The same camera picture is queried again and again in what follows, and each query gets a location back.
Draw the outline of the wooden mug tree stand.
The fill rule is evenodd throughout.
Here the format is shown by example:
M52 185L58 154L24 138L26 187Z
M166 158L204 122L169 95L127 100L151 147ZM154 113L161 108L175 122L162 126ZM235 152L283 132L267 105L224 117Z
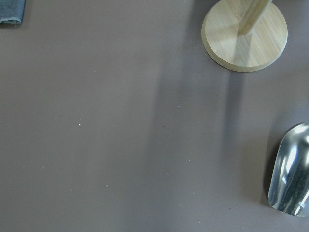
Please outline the wooden mug tree stand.
M216 63L246 73L264 69L280 57L288 28L270 0L220 0L207 12L201 37Z

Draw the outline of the folded grey cloth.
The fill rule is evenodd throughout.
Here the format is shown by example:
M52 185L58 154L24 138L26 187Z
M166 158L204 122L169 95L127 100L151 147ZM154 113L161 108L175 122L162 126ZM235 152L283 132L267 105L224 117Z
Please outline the folded grey cloth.
M0 0L0 23L21 24L26 0Z

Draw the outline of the metal ice scoop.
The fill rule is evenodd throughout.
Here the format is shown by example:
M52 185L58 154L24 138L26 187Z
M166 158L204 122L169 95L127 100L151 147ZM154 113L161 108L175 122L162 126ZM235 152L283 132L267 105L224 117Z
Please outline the metal ice scoop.
M309 123L289 129L276 155L268 191L269 205L286 214L309 216Z

